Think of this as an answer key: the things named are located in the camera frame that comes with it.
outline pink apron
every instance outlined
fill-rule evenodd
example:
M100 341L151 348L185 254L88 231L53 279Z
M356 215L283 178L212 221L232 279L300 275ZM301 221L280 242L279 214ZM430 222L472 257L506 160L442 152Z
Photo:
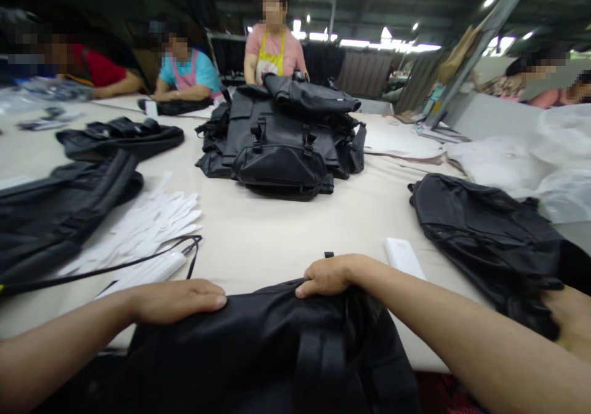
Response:
M191 68L192 71L190 74L187 74L186 76L181 76L179 74L179 72L177 71L177 63L175 61L175 59L172 57L172 54L168 55L168 60L169 63L172 67L172 71L174 72L174 83L177 86L177 90L182 91L184 89L193 87L196 85L195 81L197 78L197 69L195 68L195 63L197 62L197 56L199 54L199 50L193 49L193 51L191 52ZM219 97L222 97L222 93L214 93L214 92L210 92L209 96L215 100Z

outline pink shirt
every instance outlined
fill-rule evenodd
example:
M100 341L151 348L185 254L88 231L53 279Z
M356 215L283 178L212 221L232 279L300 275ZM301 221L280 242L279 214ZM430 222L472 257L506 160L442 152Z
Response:
M246 39L246 53L259 56L260 46L263 43L265 36L265 25L257 23L252 27L252 32ZM265 44L265 51L272 55L281 54L281 36L274 34L267 34L267 43ZM304 62L304 50L302 44L294 37L289 28L285 29L285 50L283 52L283 75L291 76L294 74L294 69L307 72L306 63Z

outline forearm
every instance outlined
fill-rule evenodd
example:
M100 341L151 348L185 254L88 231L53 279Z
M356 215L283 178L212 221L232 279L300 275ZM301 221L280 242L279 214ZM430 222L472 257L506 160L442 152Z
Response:
M591 370L559 346L377 261L351 268L350 274L352 283L383 302L492 412L588 412Z
M82 369L134 315L114 293L0 343L0 411L29 412Z

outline white tag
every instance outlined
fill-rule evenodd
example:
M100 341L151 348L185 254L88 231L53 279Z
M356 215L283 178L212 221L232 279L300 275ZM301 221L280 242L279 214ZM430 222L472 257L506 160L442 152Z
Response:
M146 102L146 116L151 119L156 119L158 117L158 106L156 102L151 100Z

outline woman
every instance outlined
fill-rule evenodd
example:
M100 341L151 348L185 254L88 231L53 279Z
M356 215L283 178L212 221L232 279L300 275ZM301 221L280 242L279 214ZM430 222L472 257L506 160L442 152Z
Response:
M213 64L204 52L190 45L181 22L162 15L150 22L150 31L165 51L154 101L223 99L222 83Z
M246 83L262 85L265 73L291 76L295 69L307 78L302 44L286 26L288 7L289 0L263 0L265 22L253 26L246 41Z
M543 92L528 102L528 105L548 109L557 106L591 102L591 71L583 71L576 82L568 88Z
M591 297L581 292L567 288L545 295L560 327L559 346L492 309L366 256L322 259L305 278L295 291L298 298L337 295L351 285L365 289L425 341L491 412L591 412ZM218 311L226 302L224 291L206 281L144 285L2 342L0 411L33 409L134 322L171 324L197 312ZM199 364L187 367L208 372Z
M472 71L472 82L478 92L518 102L528 81L545 79L547 73L555 73L556 67L564 65L567 57L568 54L558 47L544 48L524 54L507 67L504 76L494 78L482 86Z

